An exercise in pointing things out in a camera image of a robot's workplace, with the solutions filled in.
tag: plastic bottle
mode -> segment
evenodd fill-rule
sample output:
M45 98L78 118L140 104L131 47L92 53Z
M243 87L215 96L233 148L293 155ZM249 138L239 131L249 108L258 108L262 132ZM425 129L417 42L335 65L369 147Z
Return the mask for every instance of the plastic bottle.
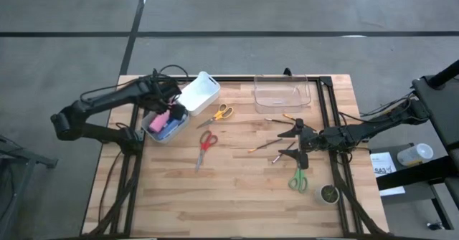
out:
M400 151L397 154L397 160L405 166L417 165L431 159L432 157L433 150L425 143L414 145L406 150Z

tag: pink eraser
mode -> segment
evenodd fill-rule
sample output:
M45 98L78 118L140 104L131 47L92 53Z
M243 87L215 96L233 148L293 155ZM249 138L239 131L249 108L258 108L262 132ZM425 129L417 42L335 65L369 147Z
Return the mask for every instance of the pink eraser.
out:
M167 110L162 115L157 115L153 121L151 121L150 126L148 127L151 131L155 133L159 133L163 126L166 124L167 120L169 120L169 110Z

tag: wooden table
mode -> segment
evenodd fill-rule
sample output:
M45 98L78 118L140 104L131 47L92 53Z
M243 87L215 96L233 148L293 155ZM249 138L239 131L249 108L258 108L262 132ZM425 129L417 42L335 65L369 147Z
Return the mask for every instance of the wooden table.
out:
M359 116L350 76L331 76L338 109ZM119 82L135 77L121 76ZM295 161L285 156L274 165L271 161L277 150L286 148L293 139L284 139L254 153L247 150L277 139L278 133L291 126L264 120L285 120L281 114L256 113L253 82L222 82L221 87L219 99L192 117L188 127L169 144L146 140L131 236L342 236L337 205L319 206L313 198L316 188L333 183L328 152L309 154L309 169L305 170L309 181L307 193L290 190L287 183L295 173ZM323 122L316 86L310 84L310 90L310 105L291 115L320 130ZM209 149L195 173L199 136L205 130L196 127L211 117L221 103L233 106L235 113L209 126L219 142ZM109 126L115 128L116 122L129 124L132 107L113 109ZM328 113L333 125L331 112ZM348 123L357 121L348 119ZM83 233L97 225L100 196L118 152L116 144L103 146ZM351 171L357 198L377 225L388 231L370 156L362 149L353 154ZM115 200L120 160L108 185L104 212ZM347 201L346 210L353 228Z

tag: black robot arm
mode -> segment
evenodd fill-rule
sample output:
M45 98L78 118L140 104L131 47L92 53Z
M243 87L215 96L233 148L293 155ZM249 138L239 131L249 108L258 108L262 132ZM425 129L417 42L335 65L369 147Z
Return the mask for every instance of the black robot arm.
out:
M86 123L86 120L91 115L128 103L137 104L158 114L171 110L173 117L181 118L184 107L169 104L181 94L181 90L175 80L164 77L155 70L152 75L127 82L125 87L115 92L86 100L80 98L51 117L57 137L60 140L77 140L84 137L101 142L115 142L124 154L135 154L140 144L133 130L107 128Z
M358 125L343 125L325 128L316 132L313 128L304 125L303 120L297 119L295 126L278 135L282 138L299 137L298 150L279 150L300 161L302 169L308 167L307 154L316 150L332 150L337 153L348 153L363 139L372 138L380 132L400 124L419 125L429 120L429 115L419 100L406 97L398 106L382 113L371 120Z

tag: green-handled scissors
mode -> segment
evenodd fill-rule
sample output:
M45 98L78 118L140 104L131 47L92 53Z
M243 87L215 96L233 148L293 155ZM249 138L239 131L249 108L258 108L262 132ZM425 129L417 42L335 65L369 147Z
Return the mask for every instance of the green-handled scissors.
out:
M300 163L297 162L295 175L288 181L288 187L293 190L298 190L300 193L305 193L308 189L308 179L301 170Z

